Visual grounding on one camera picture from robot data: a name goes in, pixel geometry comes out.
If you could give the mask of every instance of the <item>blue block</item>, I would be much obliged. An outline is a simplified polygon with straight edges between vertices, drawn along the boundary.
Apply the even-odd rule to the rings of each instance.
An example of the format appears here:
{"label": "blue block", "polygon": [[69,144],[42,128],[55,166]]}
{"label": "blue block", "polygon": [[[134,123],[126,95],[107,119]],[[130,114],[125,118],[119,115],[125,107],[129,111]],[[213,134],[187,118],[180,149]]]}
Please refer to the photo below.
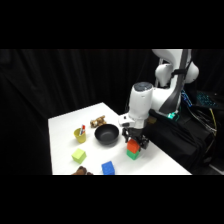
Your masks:
{"label": "blue block", "polygon": [[115,175],[115,170],[112,162],[103,164],[102,169],[104,175]]}

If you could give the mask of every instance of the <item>small bowl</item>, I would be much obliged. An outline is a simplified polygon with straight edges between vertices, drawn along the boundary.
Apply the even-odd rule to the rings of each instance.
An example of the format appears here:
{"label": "small bowl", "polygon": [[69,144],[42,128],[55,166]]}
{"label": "small bowl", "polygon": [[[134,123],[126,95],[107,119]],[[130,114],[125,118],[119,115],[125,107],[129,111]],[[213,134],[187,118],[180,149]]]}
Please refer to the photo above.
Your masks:
{"label": "small bowl", "polygon": [[119,129],[112,124],[104,124],[95,131],[96,139],[102,145],[110,145],[116,142],[119,135]]}

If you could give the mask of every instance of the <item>yellow-green block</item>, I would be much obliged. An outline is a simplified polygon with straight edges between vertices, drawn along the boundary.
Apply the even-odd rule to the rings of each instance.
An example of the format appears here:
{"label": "yellow-green block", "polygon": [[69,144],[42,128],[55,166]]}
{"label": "yellow-green block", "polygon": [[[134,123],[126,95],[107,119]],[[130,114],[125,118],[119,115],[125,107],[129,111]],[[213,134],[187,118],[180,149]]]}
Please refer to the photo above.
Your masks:
{"label": "yellow-green block", "polygon": [[81,149],[77,149],[73,154],[72,154],[72,158],[74,161],[76,161],[79,164],[82,164],[82,162],[84,161],[84,159],[86,158],[86,152],[81,150]]}

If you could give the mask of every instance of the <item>toy block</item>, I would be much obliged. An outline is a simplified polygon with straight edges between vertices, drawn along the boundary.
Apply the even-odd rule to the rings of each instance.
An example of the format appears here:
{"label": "toy block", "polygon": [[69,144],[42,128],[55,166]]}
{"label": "toy block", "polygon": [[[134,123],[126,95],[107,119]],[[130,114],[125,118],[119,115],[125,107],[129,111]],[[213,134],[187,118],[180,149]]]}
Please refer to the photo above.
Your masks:
{"label": "toy block", "polygon": [[72,154],[72,158],[75,162],[82,164],[82,162],[84,161],[84,159],[86,158],[86,152],[81,150],[81,149],[77,149],[73,154]]}
{"label": "toy block", "polygon": [[137,151],[135,154],[132,153],[131,151],[127,150],[127,155],[133,159],[133,160],[136,160],[138,158],[138,155],[139,155],[139,151]]}
{"label": "toy block", "polygon": [[138,152],[138,150],[140,149],[140,146],[134,139],[131,139],[127,144],[127,149],[130,152],[136,154]]}
{"label": "toy block", "polygon": [[115,170],[112,162],[108,162],[102,165],[104,175],[115,175]]}

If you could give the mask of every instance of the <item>brown object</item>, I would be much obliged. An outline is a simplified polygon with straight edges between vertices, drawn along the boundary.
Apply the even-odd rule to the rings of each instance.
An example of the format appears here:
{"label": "brown object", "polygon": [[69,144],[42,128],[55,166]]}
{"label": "brown object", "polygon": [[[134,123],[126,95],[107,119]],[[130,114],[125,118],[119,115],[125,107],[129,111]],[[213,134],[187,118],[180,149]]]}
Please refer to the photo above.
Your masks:
{"label": "brown object", "polygon": [[83,166],[80,166],[76,173],[73,173],[72,176],[84,176],[87,173],[87,169]]}
{"label": "brown object", "polygon": [[97,118],[95,121],[90,121],[91,128],[97,128],[104,124],[107,124],[104,121],[104,118],[105,118],[105,116],[102,116],[102,117]]}

